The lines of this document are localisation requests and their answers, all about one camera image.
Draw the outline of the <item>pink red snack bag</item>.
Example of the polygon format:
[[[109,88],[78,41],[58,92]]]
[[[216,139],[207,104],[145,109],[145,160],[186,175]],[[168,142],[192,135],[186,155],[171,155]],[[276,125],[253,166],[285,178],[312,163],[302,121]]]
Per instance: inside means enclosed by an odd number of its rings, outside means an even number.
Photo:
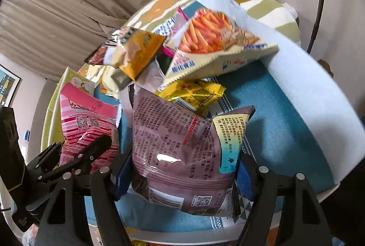
[[[119,132],[116,126],[117,107],[104,103],[68,82],[60,95],[61,127],[65,143],[61,151],[61,166],[72,161],[101,135],[111,137],[111,146],[94,157],[91,172],[108,166],[119,152]]]

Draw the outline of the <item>blue patterned cloth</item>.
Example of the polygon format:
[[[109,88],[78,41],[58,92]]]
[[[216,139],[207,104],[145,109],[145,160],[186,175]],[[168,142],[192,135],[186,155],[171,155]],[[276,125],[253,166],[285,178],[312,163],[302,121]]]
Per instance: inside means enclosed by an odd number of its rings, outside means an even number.
[[[332,171],[312,133],[266,67],[257,60],[237,71],[211,78],[226,88],[213,105],[212,115],[255,106],[248,122],[243,150],[274,173],[292,176],[301,172],[319,193],[335,185]],[[194,216],[177,209],[153,205],[134,192],[116,202],[125,227],[151,232],[190,232],[228,228],[247,220],[252,202],[240,198],[236,218]]]

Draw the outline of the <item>green storage box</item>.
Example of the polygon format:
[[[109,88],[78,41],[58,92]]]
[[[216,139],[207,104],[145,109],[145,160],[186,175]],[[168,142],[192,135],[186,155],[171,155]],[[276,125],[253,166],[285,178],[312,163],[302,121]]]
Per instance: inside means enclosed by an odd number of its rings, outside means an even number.
[[[60,92],[63,86],[69,82],[91,96],[94,94],[94,82],[73,71],[70,67],[65,69],[46,110],[41,140],[42,151],[47,149],[52,143],[58,143],[64,140],[61,127]]]

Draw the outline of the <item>french fries snack bag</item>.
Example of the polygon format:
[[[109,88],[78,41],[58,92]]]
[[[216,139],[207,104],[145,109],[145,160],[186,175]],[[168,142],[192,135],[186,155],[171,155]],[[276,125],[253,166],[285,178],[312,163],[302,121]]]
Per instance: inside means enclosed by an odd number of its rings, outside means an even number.
[[[206,8],[198,9],[167,47],[175,53],[164,86],[233,72],[279,51],[277,44],[268,44],[225,13]]]

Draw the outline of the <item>purple snack bag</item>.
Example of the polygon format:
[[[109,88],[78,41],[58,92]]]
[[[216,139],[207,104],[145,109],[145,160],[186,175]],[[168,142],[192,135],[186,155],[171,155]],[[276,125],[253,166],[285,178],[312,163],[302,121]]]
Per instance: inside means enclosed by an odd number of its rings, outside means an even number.
[[[191,215],[239,215],[235,175],[255,107],[207,119],[139,86],[130,90],[134,192]]]

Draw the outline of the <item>floral striped quilt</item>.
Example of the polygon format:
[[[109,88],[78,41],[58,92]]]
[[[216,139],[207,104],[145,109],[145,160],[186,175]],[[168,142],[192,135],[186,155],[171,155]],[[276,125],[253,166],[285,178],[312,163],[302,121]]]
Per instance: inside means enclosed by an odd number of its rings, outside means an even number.
[[[276,0],[151,0],[125,25],[167,35],[173,26],[174,15],[179,7],[188,17],[192,17],[196,10],[203,7],[219,10],[240,24],[243,21],[238,16],[247,15],[276,29],[293,42],[297,44],[301,42],[300,28],[295,16],[284,4]]]

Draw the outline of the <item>orange cream snack packet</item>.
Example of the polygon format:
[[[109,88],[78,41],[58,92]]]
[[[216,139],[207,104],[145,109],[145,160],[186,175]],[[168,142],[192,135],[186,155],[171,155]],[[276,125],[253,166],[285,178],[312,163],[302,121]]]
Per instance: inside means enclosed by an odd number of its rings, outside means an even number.
[[[119,99],[119,92],[122,91],[132,80],[120,68],[114,68],[110,65],[104,67],[101,84],[103,93]]]

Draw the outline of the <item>framed city picture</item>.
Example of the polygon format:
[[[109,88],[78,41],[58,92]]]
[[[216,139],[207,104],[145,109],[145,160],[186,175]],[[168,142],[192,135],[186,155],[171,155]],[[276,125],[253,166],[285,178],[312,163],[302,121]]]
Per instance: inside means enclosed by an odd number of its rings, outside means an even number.
[[[10,106],[21,78],[0,65],[0,99],[1,106]]]

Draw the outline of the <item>orange yellow snack packet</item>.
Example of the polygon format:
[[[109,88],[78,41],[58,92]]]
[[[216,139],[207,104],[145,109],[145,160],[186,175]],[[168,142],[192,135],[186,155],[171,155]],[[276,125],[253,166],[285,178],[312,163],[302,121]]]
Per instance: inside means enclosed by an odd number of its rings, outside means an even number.
[[[111,65],[136,81],[165,41],[164,36],[133,27],[121,28]]]

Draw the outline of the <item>red dark snack packet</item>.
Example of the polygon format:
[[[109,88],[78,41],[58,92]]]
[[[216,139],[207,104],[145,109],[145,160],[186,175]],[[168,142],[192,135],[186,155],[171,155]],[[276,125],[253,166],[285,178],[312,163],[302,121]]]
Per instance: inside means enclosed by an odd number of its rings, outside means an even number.
[[[84,62],[91,65],[112,65],[118,67],[127,54],[125,45],[137,29],[124,27],[115,30],[100,46],[89,54]]]

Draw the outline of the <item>yellow gold snack bag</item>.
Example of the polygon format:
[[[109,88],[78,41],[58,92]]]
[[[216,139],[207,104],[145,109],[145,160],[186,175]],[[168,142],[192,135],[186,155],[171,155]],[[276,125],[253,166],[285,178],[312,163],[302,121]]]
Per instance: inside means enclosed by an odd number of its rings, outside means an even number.
[[[160,86],[155,94],[199,116],[206,116],[209,107],[223,97],[226,89],[204,80],[178,80],[168,86]]]

